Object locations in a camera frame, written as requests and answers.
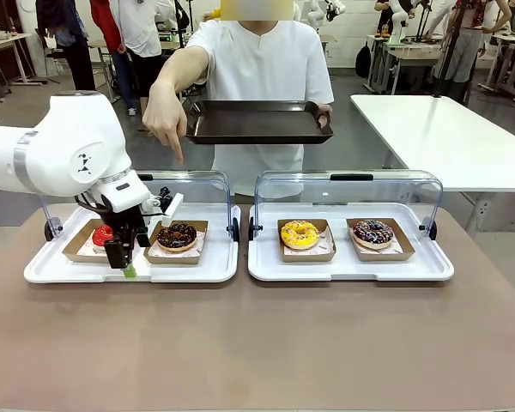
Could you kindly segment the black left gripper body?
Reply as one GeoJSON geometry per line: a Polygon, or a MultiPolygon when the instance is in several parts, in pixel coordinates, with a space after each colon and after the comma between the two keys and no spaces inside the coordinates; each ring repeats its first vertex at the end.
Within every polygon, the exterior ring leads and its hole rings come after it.
{"type": "Polygon", "coordinates": [[[110,227],[114,233],[119,233],[124,243],[136,239],[139,227],[148,227],[146,216],[140,206],[133,206],[121,212],[110,214],[110,227]]]}

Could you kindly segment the person's left hand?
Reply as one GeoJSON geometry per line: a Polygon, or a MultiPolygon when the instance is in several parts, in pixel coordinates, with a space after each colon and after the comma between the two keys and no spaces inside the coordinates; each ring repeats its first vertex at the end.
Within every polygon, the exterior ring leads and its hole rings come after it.
{"type": "Polygon", "coordinates": [[[332,113],[331,105],[314,103],[313,107],[315,109],[313,114],[315,123],[319,129],[325,128],[330,124],[330,116],[332,113]]]}

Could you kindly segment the person's right hand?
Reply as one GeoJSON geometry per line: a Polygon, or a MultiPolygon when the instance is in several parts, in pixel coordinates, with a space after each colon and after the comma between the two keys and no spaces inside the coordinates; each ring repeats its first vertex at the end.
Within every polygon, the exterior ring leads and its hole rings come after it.
{"type": "Polygon", "coordinates": [[[173,151],[176,161],[183,163],[184,155],[180,139],[186,134],[187,117],[177,95],[149,96],[142,120],[160,143],[173,151]]]}

